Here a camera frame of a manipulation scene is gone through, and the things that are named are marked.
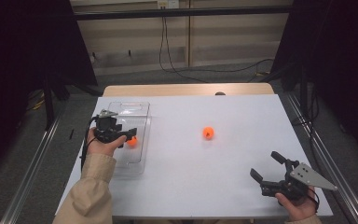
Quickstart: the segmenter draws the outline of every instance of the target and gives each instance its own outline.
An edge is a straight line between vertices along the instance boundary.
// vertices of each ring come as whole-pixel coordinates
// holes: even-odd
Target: orange ball
[[[136,136],[133,136],[133,138],[131,140],[127,141],[127,144],[130,147],[135,147],[137,142],[138,142],[138,139],[136,139]]]
[[[206,127],[206,128],[204,128],[204,130],[203,130],[203,132],[202,132],[202,135],[203,135],[206,139],[208,139],[208,140],[212,139],[212,138],[213,138],[213,135],[214,135],[213,128],[212,128],[212,127]]]

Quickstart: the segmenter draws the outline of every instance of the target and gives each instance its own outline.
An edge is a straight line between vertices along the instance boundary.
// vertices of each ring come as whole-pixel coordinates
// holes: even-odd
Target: transparent plastic tray
[[[127,142],[124,147],[115,151],[115,159],[117,160],[115,168],[115,176],[121,175],[140,175],[145,169],[145,159],[147,151],[147,139],[150,131],[150,103],[123,103],[112,102],[108,110],[118,113],[116,116],[117,124],[122,124],[122,131],[129,129],[137,129],[137,143],[130,146]]]

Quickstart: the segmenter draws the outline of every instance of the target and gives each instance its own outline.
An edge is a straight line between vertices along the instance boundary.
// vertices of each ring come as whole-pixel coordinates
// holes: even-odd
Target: person
[[[83,166],[80,180],[69,191],[62,203],[60,210],[53,220],[53,224],[62,223],[112,223],[112,196],[109,191],[109,182],[112,178],[116,160],[113,154],[117,147],[124,144],[126,136],[104,144],[95,139],[94,129],[89,130],[89,149]],[[289,201],[284,195],[277,193],[276,198],[287,210],[289,220],[287,224],[321,224],[321,220],[315,214],[315,204],[310,199],[305,199],[299,204]],[[137,221],[146,223],[181,223],[180,220],[145,220]],[[236,224],[244,223],[243,220],[196,220],[197,224]]]

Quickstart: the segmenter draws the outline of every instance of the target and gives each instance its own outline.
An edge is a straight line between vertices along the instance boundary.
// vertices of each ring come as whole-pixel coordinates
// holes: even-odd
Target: beige sleeve
[[[284,223],[285,224],[322,224],[322,221],[316,215],[313,215],[301,221],[284,222]]]
[[[112,223],[109,181],[116,161],[102,154],[87,156],[79,181],[69,191],[53,224]]]

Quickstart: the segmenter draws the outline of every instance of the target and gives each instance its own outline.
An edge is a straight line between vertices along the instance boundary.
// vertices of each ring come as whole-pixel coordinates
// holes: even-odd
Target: wall outlet
[[[179,0],[168,0],[168,8],[179,8]]]
[[[157,9],[165,9],[165,8],[168,8],[168,0],[158,0]]]

